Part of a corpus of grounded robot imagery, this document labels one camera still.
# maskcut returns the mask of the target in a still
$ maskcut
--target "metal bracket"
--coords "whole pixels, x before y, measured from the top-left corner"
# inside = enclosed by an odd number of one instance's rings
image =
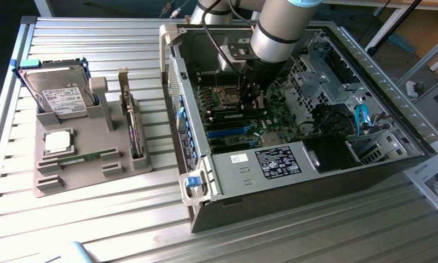
[[[236,60],[256,60],[260,59],[255,54],[250,43],[232,43],[228,45],[231,55]]]
[[[407,156],[407,149],[388,130],[363,136],[351,135],[348,141],[363,164],[375,163],[385,156],[391,159]]]
[[[166,72],[166,46],[180,36],[178,24],[164,24],[160,27],[160,64]]]
[[[200,159],[200,165],[199,168],[186,174],[180,175],[179,182],[180,182],[180,192],[183,194],[183,202],[187,205],[196,205],[204,201],[211,200],[211,188],[210,188],[210,183],[208,183],[208,170],[207,170],[207,165],[206,165],[206,160],[204,158]],[[187,185],[186,181],[190,177],[200,177],[202,183],[207,185],[208,191],[203,196],[198,197],[190,197],[188,192],[187,192]]]

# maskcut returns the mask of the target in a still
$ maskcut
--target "blue latch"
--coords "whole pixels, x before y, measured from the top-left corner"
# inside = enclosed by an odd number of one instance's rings
[[[371,117],[368,115],[368,107],[365,104],[360,104],[356,107],[356,113],[355,113],[355,118],[356,118],[356,126],[357,126],[357,135],[363,135],[361,134],[361,124],[360,124],[360,112],[363,112],[363,123],[368,123],[369,126],[373,126],[372,121],[371,121]]]
[[[27,59],[22,61],[22,68],[36,68],[42,66],[42,61],[39,59]]]
[[[12,59],[10,61],[10,65],[12,66],[12,71],[16,72],[16,69],[18,69],[18,61],[16,61],[16,59]]]
[[[202,185],[202,178],[199,176],[188,177],[186,181],[186,186],[188,188],[196,187]]]
[[[182,107],[178,113],[179,118],[183,116],[184,113],[186,113],[186,108]]]

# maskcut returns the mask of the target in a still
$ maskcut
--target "hard drive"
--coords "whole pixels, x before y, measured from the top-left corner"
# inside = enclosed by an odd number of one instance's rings
[[[87,64],[80,59],[24,60],[16,73],[42,113],[55,112],[60,119],[83,117],[88,114],[87,107],[98,104],[98,97],[90,89]]]

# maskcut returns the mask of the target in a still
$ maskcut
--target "hard drive label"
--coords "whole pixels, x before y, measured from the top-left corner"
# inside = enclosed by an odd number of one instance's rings
[[[78,87],[43,90],[43,94],[56,115],[87,111],[86,102]]]
[[[302,173],[296,157],[290,146],[256,151],[262,170],[267,179]]]

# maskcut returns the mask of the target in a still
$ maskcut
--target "blue pcie slot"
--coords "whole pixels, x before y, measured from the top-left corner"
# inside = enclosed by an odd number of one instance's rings
[[[224,137],[224,136],[231,136],[231,135],[244,135],[248,133],[248,130],[251,129],[252,126],[247,126],[243,128],[238,129],[230,129],[230,130],[220,130],[220,131],[211,131],[208,133],[208,138],[218,138],[218,137]]]
[[[199,162],[199,154],[198,154],[198,150],[196,150],[196,147],[195,147],[194,133],[192,133],[192,130],[191,130],[191,123],[188,122],[188,115],[187,115],[187,109],[186,109],[186,104],[184,104],[184,97],[182,95],[179,96],[179,102],[180,102],[180,109],[179,109],[179,112],[178,112],[178,118],[184,119],[186,128],[187,128],[188,147],[190,147],[191,153],[192,153],[194,164],[196,165],[196,163]]]

